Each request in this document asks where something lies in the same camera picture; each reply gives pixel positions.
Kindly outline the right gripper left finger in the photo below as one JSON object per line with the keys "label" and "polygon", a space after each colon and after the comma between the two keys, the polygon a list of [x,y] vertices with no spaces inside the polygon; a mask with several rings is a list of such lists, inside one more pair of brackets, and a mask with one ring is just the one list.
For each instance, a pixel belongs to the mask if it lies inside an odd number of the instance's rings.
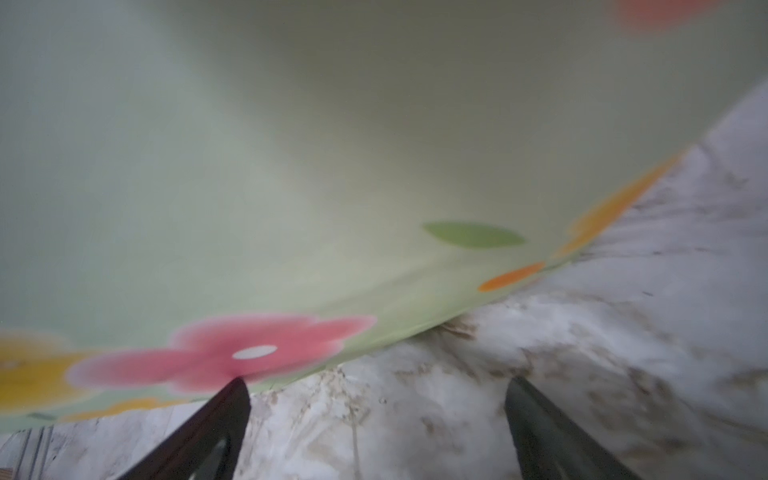
{"label": "right gripper left finger", "polygon": [[247,386],[236,378],[120,479],[233,479],[250,411]]}

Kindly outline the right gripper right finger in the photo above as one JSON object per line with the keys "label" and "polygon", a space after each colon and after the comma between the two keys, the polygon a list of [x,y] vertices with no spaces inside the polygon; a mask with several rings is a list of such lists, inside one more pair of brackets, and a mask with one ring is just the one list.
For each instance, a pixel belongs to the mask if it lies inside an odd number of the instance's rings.
{"label": "right gripper right finger", "polygon": [[639,479],[526,378],[510,381],[504,410],[524,480]]}

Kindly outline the white paper shopping bag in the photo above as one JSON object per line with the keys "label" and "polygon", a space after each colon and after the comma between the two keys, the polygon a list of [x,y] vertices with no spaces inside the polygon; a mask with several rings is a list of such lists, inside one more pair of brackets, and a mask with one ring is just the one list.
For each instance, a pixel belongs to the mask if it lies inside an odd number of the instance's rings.
{"label": "white paper shopping bag", "polygon": [[564,263],[763,1],[5,1],[1,428],[256,390]]}

